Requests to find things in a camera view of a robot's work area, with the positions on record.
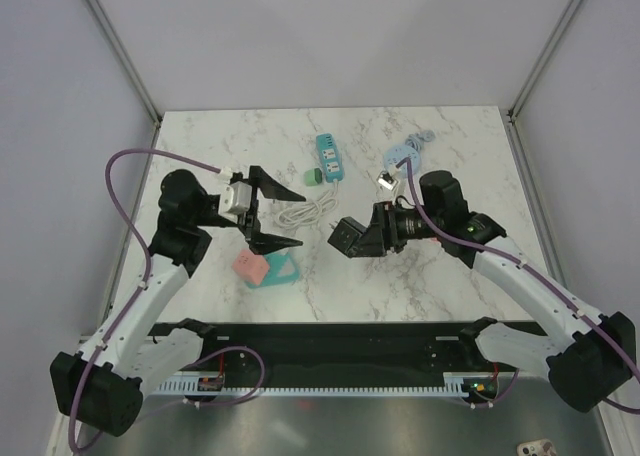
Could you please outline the teal triangular power strip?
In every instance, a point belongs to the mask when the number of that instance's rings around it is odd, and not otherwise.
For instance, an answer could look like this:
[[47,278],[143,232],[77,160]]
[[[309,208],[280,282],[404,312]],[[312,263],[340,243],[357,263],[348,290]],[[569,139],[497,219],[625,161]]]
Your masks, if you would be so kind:
[[300,277],[298,265],[289,251],[276,252],[265,255],[269,270],[259,284],[247,282],[251,289],[286,285],[296,282]]

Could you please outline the pink cube socket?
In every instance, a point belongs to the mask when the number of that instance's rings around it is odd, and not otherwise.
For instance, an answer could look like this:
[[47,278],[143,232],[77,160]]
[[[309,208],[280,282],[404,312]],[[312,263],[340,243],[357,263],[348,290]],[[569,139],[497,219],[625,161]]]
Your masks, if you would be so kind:
[[267,259],[249,249],[243,249],[232,263],[232,270],[245,283],[259,286],[270,269]]

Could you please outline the blue rectangular power strip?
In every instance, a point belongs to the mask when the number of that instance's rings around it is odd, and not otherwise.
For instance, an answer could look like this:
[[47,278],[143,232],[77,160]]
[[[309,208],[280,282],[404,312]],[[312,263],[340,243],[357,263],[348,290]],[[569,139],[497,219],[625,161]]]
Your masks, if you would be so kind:
[[316,150],[321,170],[328,183],[340,182],[344,179],[344,167],[334,137],[330,133],[316,136]]

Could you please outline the black cube charger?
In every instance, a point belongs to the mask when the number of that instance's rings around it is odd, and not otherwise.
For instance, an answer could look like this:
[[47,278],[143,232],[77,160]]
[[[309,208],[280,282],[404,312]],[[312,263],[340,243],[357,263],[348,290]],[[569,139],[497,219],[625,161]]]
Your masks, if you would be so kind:
[[345,256],[358,242],[366,228],[352,217],[341,218],[333,227],[328,244]]

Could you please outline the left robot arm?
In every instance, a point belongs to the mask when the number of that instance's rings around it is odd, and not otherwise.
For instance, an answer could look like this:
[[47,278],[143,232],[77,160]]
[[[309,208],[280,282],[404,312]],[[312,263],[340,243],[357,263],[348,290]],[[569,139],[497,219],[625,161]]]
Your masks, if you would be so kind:
[[144,245],[141,280],[130,298],[114,309],[75,354],[61,352],[50,366],[56,402],[72,423],[82,422],[112,435],[134,423],[144,400],[179,370],[193,364],[208,369],[219,358],[209,326],[193,319],[178,324],[153,348],[142,345],[171,299],[190,280],[212,238],[208,228],[238,229],[259,255],[298,246],[295,239],[261,231],[260,196],[301,202],[261,167],[231,174],[225,190],[211,195],[196,176],[178,169],[164,177],[156,232]]

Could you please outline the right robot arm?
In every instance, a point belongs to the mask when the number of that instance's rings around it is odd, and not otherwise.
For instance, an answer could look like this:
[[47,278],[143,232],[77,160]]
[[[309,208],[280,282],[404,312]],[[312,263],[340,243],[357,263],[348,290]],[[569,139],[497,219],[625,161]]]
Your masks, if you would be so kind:
[[488,215],[471,211],[459,181],[446,170],[411,181],[413,203],[374,204],[362,225],[342,218],[329,243],[348,258],[384,257],[412,240],[436,239],[445,252],[510,296],[543,330],[534,335],[492,318],[466,330],[458,357],[467,368],[505,363],[548,381],[573,409],[586,413],[638,378],[636,330],[621,312],[610,316],[543,273]]

